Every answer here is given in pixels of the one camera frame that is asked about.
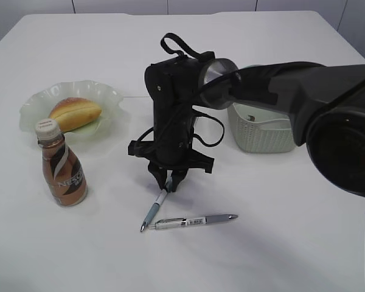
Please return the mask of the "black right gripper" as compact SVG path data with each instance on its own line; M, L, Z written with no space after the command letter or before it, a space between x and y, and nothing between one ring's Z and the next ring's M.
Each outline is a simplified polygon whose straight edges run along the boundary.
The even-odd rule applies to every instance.
M160 189L176 192L188 169L212 172L214 159L192 149L192 106L203 67L196 59L169 59L145 70L145 86L153 101L153 140L144 141L143 134L130 142L128 154L153 163L148 171ZM170 187L168 170L172 170Z

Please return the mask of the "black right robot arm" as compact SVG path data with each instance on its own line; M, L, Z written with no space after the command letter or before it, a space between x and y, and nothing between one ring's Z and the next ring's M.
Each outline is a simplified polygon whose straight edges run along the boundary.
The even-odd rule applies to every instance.
M132 141L128 153L149 161L163 186L172 170L211 172L213 159L192 148L197 106L233 103L286 115L294 143L305 145L317 170L336 187L365 197L365 64L291 62L239 69L228 59L187 56L150 65L145 85L153 101L152 141Z

